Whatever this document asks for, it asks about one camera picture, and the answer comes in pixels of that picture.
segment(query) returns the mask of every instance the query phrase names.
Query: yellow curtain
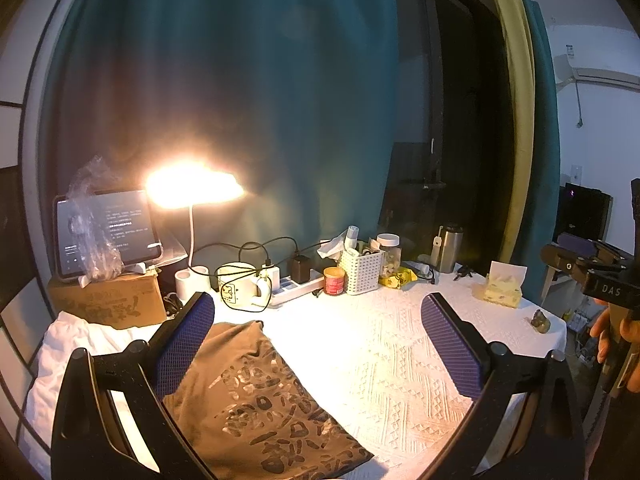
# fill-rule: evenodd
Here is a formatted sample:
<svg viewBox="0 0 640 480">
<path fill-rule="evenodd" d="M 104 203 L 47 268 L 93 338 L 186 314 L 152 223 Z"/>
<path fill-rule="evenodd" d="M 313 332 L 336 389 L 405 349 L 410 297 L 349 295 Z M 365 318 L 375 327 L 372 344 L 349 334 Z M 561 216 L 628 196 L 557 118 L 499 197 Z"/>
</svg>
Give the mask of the yellow curtain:
<svg viewBox="0 0 640 480">
<path fill-rule="evenodd" d="M 531 34 L 522 0 L 495 0 L 495 4 L 507 50 L 515 135 L 511 201 L 500 248 L 500 261 L 508 263 L 518 238 L 529 189 L 536 82 Z"/>
</svg>

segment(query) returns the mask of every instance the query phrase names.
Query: white jar lid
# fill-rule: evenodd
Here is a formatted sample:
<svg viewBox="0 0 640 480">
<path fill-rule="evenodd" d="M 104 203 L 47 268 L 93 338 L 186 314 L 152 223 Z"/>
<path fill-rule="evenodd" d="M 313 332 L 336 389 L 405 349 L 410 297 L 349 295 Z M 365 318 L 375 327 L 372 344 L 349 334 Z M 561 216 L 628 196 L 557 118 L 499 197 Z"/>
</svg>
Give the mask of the white jar lid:
<svg viewBox="0 0 640 480">
<path fill-rule="evenodd" d="M 384 247 L 396 247 L 400 245 L 400 237 L 391 233 L 379 234 L 376 241 Z"/>
</svg>

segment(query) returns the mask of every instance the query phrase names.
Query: white cloth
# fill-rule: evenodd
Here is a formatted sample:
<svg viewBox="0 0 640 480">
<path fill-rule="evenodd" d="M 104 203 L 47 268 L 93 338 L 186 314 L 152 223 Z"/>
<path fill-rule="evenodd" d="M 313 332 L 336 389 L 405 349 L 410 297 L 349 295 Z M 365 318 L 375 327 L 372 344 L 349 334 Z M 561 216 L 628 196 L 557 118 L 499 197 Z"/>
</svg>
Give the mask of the white cloth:
<svg viewBox="0 0 640 480">
<path fill-rule="evenodd" d="M 232 323 L 263 320 L 264 333 L 309 393 L 375 454 L 349 473 L 348 480 L 415 479 L 415 472 L 431 463 L 471 406 L 470 400 L 456 391 L 424 332 L 422 298 L 430 292 L 442 293 L 488 342 L 503 341 L 516 354 L 544 357 L 551 349 L 564 349 L 566 343 L 566 325 L 556 316 L 545 313 L 551 329 L 539 334 L 529 325 L 537 309 L 532 303 L 522 300 L 518 309 L 510 309 L 476 300 L 471 286 L 481 278 L 453 282 L 452 277 L 441 275 L 438 285 L 414 282 L 405 290 L 381 287 L 360 296 L 321 294 L 315 298 L 307 294 L 262 313 L 231 310 L 214 295 L 215 319 Z M 26 415 L 46 442 L 50 441 L 54 406 L 72 349 L 91 344 L 94 346 L 87 348 L 92 354 L 121 351 L 128 341 L 148 339 L 156 329 L 139 329 L 147 330 L 144 337 L 121 334 L 117 340 L 111 331 L 118 331 L 109 329 L 107 348 L 104 342 L 98 343 L 102 336 L 92 332 L 95 325 L 82 323 L 77 329 L 81 339 L 72 340 L 76 329 L 68 327 L 68 318 L 59 318 L 50 327 L 40 353 L 38 386 L 30 391 Z M 40 376 L 45 384 L 40 384 Z M 507 422 L 514 423 L 518 407 L 515 399 Z M 129 434 L 127 423 L 123 424 Z M 494 443 L 489 463 L 499 457 L 507 438 Z M 145 450 L 132 445 L 138 459 L 148 465 L 143 459 Z M 31 459 L 32 463 L 36 460 L 39 471 L 49 474 L 48 460 L 42 454 L 32 452 Z"/>
</svg>

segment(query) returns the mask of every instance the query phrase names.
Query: person's hand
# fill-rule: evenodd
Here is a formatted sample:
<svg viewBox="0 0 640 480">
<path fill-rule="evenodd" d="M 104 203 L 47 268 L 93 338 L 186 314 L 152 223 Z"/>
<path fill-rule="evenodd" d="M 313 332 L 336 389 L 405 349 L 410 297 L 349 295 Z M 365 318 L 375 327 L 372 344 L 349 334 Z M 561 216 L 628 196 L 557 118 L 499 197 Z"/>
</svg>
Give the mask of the person's hand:
<svg viewBox="0 0 640 480">
<path fill-rule="evenodd" d="M 591 337 L 597 337 L 598 340 L 598 362 L 603 363 L 609 352 L 609 307 L 607 307 L 600 317 L 591 327 Z M 620 335 L 630 343 L 640 343 L 640 321 L 631 321 L 623 319 L 620 323 Z M 640 364 L 631 374 L 626 389 L 630 392 L 640 392 Z"/>
</svg>

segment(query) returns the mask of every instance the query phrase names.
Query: stainless steel thermos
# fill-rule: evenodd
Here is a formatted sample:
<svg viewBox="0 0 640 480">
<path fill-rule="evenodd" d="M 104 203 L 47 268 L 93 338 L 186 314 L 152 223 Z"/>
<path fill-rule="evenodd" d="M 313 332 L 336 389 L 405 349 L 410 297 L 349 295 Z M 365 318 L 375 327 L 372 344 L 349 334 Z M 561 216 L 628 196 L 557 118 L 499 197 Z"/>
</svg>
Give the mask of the stainless steel thermos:
<svg viewBox="0 0 640 480">
<path fill-rule="evenodd" d="M 455 224 L 441 225 L 438 235 L 433 239 L 431 265 L 438 271 L 453 272 L 462 245 L 462 227 Z"/>
</svg>

